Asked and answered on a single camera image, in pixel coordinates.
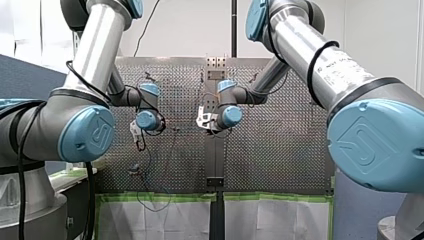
green tape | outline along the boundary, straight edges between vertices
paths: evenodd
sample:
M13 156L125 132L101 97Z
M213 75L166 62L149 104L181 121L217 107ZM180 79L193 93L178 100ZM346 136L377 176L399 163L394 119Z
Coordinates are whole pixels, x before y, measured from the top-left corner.
M87 170L85 169L71 170L69 171L69 173L65 173L61 171L61 172L57 172L57 173L49 175L49 177L83 177L83 176L87 176Z
M277 200L291 202L310 202L310 203L327 203L330 200L326 196L309 196L284 193L224 193L225 201L257 201L257 200Z
M171 198L172 203L189 203L189 202L214 202L215 194L164 194L164 193L147 193L140 192L137 197L136 192L127 192L120 194L98 194L102 202L168 202Z
M334 197L327 196L327 199L329 200L328 203L330 204L330 206L328 206L328 240L333 240Z

robotic arm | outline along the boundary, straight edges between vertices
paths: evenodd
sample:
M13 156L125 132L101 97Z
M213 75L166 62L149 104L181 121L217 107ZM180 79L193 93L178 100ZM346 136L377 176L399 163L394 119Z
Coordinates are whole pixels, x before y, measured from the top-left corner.
M235 126L241 121L236 104L249 102L246 93L254 103L263 103L290 66L316 104L328 111L328 148L348 177L380 191L424 192L423 97L396 78L369 73L328 41L323 30L323 13L312 2L253 0L247 37L275 57L250 89L230 80L219 83L218 112L199 115L198 123L210 118L217 131Z
M140 134L165 128L157 109L158 86L125 86L114 65L123 31L142 15L141 2L61 0L61 5L70 28L83 31L74 61L67 63L70 72L64 85L54 89L46 103L0 100L0 233L7 239L18 238L18 213L25 213L19 217L19 231L23 219L28 234L42 229L39 225L54 229L37 232L34 239L66 238L66 198L55 195L44 162L91 162L106 153L115 131L109 105L136 107L131 130ZM17 186L24 185L17 184L18 172L23 175L19 182L26 179L20 194ZM26 212L19 206L26 206Z
M153 83L127 87L114 65L122 33L133 18L141 17L141 10L117 0L89 0L86 8L89 18L71 72L63 87L51 92L28 133L24 149L28 159L89 162L99 158L110 147L114 134L109 104L137 107L135 122L143 130L164 128L157 109L158 87ZM34 110L26 109L19 120L16 111L0 121L0 167L16 166L9 132L13 122L18 122L19 138Z

white cloth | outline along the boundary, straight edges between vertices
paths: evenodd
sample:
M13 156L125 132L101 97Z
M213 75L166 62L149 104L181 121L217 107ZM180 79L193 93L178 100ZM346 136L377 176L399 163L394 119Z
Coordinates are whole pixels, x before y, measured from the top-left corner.
M144 202L160 209L166 204ZM101 240L209 240L210 202L174 203L151 212L139 202L103 203L99 213Z
M329 202L242 200L225 202L225 236L231 240L328 240Z

white wall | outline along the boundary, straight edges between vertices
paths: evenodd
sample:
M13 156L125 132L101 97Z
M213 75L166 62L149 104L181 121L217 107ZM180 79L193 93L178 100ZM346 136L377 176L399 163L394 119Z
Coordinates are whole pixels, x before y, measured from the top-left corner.
M144 16L121 40L124 56L132 56L156 0L144 1ZM231 1L161 0L137 56L223 56L231 51Z
M394 76L418 89L421 2L347 0L346 51L374 75Z
M156 0L145 0L142 19L124 33L121 50L132 56ZM343 43L344 0L315 0L327 20L325 35ZM238 0L238 57L271 57L261 43L248 41L245 21L251 0ZM137 56L231 55L231 0L162 0Z
M0 0L0 54L67 72L72 32L59 0Z

black cable tie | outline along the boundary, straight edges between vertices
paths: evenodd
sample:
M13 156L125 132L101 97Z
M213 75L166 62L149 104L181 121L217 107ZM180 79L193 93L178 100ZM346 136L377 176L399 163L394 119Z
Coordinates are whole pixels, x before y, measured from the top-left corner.
M318 100L317 96L315 95L314 87L312 85L312 76L313 76L315 64L317 63L318 58L321 56L322 52L324 52L324 50L329 47L340 47L340 44L336 41L329 41L325 43L324 46L322 46L320 49L318 49L315 52L315 55L312 58L311 63L309 64L308 73L306 75L306 83L308 85L309 94L311 95L312 100L314 100L314 102L318 104L318 106L320 106L321 108L324 108L324 107L322 106L321 102Z

